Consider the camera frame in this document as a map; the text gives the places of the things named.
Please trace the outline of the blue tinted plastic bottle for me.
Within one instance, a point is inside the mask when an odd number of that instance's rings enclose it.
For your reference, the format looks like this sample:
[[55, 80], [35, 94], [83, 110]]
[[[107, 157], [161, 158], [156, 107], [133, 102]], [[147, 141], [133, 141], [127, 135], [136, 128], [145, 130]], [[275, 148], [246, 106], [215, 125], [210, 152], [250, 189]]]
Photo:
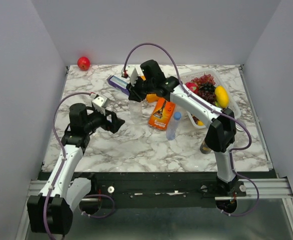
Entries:
[[175, 120], [173, 114], [173, 117], [170, 119], [166, 129], [166, 138], [168, 141], [172, 141], [176, 138], [176, 131], [179, 126], [180, 120]]

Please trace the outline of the clear crushed plastic bottle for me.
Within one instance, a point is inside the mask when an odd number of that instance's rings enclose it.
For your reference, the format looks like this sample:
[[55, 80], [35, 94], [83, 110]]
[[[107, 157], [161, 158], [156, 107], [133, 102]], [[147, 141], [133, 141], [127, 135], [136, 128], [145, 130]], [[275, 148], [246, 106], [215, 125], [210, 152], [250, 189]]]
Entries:
[[143, 117], [143, 111], [142, 111], [142, 103], [130, 100], [129, 101], [129, 112], [130, 117], [133, 123], [139, 124]]

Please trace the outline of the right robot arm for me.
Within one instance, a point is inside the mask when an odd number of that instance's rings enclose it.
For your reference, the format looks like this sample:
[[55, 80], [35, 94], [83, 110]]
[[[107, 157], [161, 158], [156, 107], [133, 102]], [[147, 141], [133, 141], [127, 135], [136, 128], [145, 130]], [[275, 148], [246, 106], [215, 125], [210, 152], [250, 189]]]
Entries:
[[129, 100], [141, 102], [148, 94], [155, 94], [197, 117], [207, 128], [204, 141], [214, 152], [217, 165], [217, 192], [222, 196], [228, 196], [235, 190], [238, 181], [230, 157], [237, 132], [234, 112], [229, 108], [221, 109], [207, 103], [192, 93], [177, 77], [165, 77], [155, 60], [144, 62], [140, 68], [144, 79], [139, 77], [136, 68], [132, 68], [130, 72], [122, 70], [122, 77], [129, 78], [126, 85]]

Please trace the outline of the plain blue bottle cap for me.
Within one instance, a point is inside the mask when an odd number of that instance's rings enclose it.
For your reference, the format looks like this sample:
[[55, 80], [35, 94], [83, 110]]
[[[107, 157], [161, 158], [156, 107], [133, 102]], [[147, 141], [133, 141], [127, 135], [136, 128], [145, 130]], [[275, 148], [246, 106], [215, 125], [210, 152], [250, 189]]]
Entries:
[[182, 114], [181, 112], [175, 112], [174, 115], [173, 115], [173, 118], [177, 121], [179, 121], [181, 118], [182, 118]]

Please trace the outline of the clear wide-mouth plastic jar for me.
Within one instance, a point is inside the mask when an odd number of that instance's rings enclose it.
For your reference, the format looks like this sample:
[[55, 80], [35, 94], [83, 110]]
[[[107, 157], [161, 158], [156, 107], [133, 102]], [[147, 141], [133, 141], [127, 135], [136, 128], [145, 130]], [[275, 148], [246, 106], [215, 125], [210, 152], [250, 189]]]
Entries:
[[239, 131], [239, 132], [244, 132], [245, 129], [247, 128], [246, 123], [241, 119], [237, 120], [237, 122], [235, 123], [235, 126], [236, 126], [237, 131]]

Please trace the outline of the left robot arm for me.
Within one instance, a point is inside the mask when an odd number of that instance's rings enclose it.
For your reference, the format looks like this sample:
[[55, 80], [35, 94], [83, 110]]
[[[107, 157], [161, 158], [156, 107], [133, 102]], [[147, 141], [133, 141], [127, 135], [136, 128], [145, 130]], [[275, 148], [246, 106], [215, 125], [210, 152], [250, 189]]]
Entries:
[[69, 108], [69, 124], [59, 139], [60, 155], [51, 175], [37, 195], [27, 200], [31, 230], [46, 233], [49, 239], [64, 237], [71, 229], [73, 212], [82, 198], [93, 197], [95, 182], [79, 178], [71, 183], [76, 166], [84, 156], [91, 134], [101, 128], [113, 134], [125, 123], [113, 111], [95, 105], [75, 103]]

